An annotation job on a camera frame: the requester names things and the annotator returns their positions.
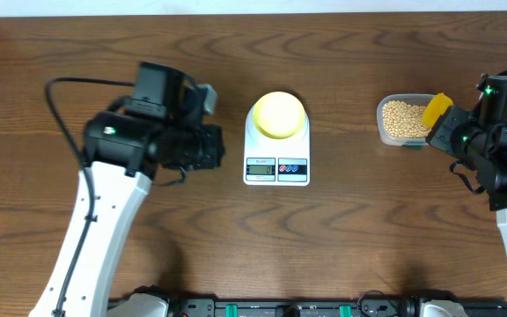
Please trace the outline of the yellow measuring scoop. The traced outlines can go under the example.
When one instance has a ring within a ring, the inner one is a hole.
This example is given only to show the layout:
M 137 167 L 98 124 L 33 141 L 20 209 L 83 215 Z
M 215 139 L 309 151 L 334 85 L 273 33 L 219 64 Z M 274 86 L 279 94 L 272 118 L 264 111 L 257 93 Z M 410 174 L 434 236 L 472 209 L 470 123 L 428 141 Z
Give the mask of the yellow measuring scoop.
M 437 120 L 441 117 L 445 111 L 453 105 L 451 98 L 446 96 L 444 93 L 438 93 L 435 95 L 428 106 L 425 108 L 422 116 L 422 124 L 426 127 L 432 128 Z

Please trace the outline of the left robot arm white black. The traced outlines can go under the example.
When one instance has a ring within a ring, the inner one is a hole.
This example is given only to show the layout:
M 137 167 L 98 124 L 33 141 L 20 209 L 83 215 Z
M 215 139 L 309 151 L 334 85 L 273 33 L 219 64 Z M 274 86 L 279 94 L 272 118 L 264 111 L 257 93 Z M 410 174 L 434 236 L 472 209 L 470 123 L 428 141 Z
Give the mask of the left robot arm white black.
M 133 92 L 114 100 L 84 127 L 78 146 L 57 111 L 52 88 L 73 83 L 56 77 L 44 86 L 50 113 L 79 164 L 75 206 L 47 288 L 33 316 L 104 316 L 115 271 L 132 222 L 160 167 L 179 172 L 220 167 L 221 127 L 206 124 L 217 93 L 188 74 L 142 62 Z

